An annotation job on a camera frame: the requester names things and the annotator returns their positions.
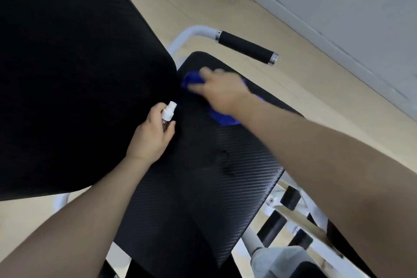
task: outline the white spray nozzle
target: white spray nozzle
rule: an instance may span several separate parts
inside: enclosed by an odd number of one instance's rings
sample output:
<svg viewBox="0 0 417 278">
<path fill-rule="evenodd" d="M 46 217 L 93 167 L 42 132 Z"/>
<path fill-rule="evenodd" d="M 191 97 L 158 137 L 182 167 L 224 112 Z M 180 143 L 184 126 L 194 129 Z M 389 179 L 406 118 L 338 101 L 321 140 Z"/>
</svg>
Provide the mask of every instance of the white spray nozzle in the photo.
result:
<svg viewBox="0 0 417 278">
<path fill-rule="evenodd" d="M 165 121 L 171 121 L 176 106 L 177 104 L 174 101 L 170 101 L 169 105 L 162 111 L 162 119 Z"/>
</svg>

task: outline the carbon fiber texture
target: carbon fiber texture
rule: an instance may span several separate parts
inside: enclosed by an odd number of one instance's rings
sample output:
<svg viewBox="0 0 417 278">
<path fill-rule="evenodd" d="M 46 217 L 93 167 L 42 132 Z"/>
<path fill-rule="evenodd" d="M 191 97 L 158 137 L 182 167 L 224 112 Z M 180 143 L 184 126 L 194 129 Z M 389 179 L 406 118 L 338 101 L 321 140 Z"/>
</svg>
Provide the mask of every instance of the carbon fiber texture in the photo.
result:
<svg viewBox="0 0 417 278">
<path fill-rule="evenodd" d="M 195 52 L 179 78 L 203 66 L 233 71 Z M 251 81 L 247 85 L 295 112 Z M 284 170 L 248 130 L 220 126 L 208 109 L 203 98 L 181 92 L 174 139 L 140 182 L 115 239 L 155 277 L 214 276 Z"/>
<path fill-rule="evenodd" d="M 0 200 L 90 186 L 176 67 L 130 0 L 0 0 Z"/>
</svg>

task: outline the foam handle grip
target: foam handle grip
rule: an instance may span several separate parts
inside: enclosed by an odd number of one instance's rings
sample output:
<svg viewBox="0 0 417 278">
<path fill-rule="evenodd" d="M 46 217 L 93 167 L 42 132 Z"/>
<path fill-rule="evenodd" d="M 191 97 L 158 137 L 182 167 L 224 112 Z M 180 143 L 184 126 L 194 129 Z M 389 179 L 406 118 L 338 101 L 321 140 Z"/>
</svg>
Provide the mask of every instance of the foam handle grip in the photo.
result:
<svg viewBox="0 0 417 278">
<path fill-rule="evenodd" d="M 218 43 L 265 64 L 270 62 L 272 55 L 274 54 L 273 51 L 239 38 L 238 36 L 230 34 L 226 31 L 222 31 L 218 39 Z"/>
</svg>

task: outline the blue cloth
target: blue cloth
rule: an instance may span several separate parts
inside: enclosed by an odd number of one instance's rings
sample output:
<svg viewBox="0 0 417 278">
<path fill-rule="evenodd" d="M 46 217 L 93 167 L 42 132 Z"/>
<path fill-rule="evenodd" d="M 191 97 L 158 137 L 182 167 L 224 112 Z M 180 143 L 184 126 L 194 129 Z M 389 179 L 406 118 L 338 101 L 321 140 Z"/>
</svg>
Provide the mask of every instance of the blue cloth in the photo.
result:
<svg viewBox="0 0 417 278">
<path fill-rule="evenodd" d="M 187 73 L 187 75 L 185 75 L 185 77 L 184 77 L 184 79 L 181 83 L 181 87 L 186 89 L 189 84 L 204 84 L 204 83 L 205 83 L 205 81 L 204 81 L 204 79 L 201 78 L 198 71 L 191 71 L 191 72 Z M 210 108 L 209 114 L 210 114 L 210 117 L 213 120 L 215 120 L 217 123 L 219 123 L 220 125 L 239 124 L 239 122 L 236 121 L 231 116 L 224 115 L 224 114 L 221 114 L 217 111 L 214 111 L 213 108 Z"/>
</svg>

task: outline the forearm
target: forearm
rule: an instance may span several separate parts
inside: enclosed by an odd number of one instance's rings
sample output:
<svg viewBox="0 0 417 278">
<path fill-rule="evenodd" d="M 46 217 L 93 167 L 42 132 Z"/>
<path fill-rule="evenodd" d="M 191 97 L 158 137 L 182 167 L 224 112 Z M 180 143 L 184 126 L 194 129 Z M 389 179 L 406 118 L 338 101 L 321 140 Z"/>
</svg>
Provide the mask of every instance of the forearm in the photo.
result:
<svg viewBox="0 0 417 278">
<path fill-rule="evenodd" d="M 253 95 L 237 101 L 232 116 L 270 149 L 378 277 L 416 274 L 417 236 L 407 230 L 417 221 L 414 172 Z"/>
<path fill-rule="evenodd" d="M 0 276 L 97 277 L 130 198 L 148 168 L 143 160 L 122 160 L 15 249 L 0 264 Z"/>
</svg>

